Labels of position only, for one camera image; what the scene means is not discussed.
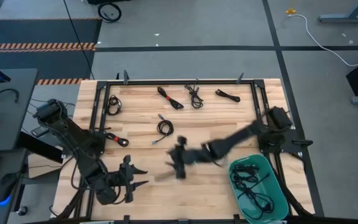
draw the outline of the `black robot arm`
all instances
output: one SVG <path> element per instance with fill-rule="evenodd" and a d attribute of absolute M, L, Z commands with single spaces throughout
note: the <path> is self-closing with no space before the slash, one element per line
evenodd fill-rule
<path fill-rule="evenodd" d="M 129 165 L 130 156 L 125 156 L 118 171 L 108 172 L 100 156 L 104 153 L 104 145 L 109 133 L 81 129 L 67 116 L 67 109 L 62 102 L 48 100 L 46 104 L 37 108 L 34 117 L 41 126 L 56 135 L 65 149 L 76 159 L 78 170 L 87 185 L 86 189 L 95 190 L 96 198 L 102 205 L 123 201 L 129 203 L 133 201 L 132 193 L 136 187 L 146 183 L 130 183 L 134 180 L 134 174 L 147 173 L 136 169 L 134 165 Z M 116 202 L 119 193 L 117 194 L 112 187 L 121 186 L 126 188 L 126 194 L 122 201 Z"/>

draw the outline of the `black desk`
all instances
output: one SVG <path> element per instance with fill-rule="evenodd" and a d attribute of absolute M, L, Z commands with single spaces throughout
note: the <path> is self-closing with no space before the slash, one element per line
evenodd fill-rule
<path fill-rule="evenodd" d="M 3 70 L 11 78 L 9 83 L 0 83 L 0 90 L 15 88 L 20 93 L 15 103 L 15 93 L 7 91 L 0 94 L 0 178 L 5 174 L 23 169 L 27 150 L 48 159 L 62 163 L 61 151 L 39 141 L 26 133 L 21 127 L 27 112 L 38 71 L 36 69 Z M 14 187 L 9 203 L 0 207 L 0 224 L 6 223 L 9 212 L 20 204 L 24 185 L 22 180 Z"/>

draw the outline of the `blue light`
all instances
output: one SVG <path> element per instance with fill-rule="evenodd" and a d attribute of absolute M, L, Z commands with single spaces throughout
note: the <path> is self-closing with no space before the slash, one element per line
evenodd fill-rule
<path fill-rule="evenodd" d="M 0 206 L 5 206 L 5 205 L 7 205 L 7 203 L 9 202 L 10 199 L 11 199 L 11 196 L 8 196 L 8 198 L 7 198 L 5 201 L 0 202 Z"/>

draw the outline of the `wheel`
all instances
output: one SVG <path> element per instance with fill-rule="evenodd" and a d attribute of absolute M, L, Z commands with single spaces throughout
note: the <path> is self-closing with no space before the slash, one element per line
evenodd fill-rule
<path fill-rule="evenodd" d="M 27 207 L 21 205 L 16 213 L 18 214 L 18 216 L 23 216 L 27 214 L 27 211 Z"/>
<path fill-rule="evenodd" d="M 121 9 L 114 3 L 104 2 L 98 7 L 98 14 L 104 22 L 112 23 L 117 22 L 121 16 Z"/>

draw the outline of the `black floor mat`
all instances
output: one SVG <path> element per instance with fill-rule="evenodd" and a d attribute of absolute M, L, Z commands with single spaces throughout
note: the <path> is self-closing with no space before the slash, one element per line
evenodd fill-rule
<path fill-rule="evenodd" d="M 75 19 L 73 23 L 92 65 L 101 20 Z M 0 69 L 11 68 L 38 69 L 38 84 L 76 84 L 90 78 L 68 19 L 0 20 Z"/>

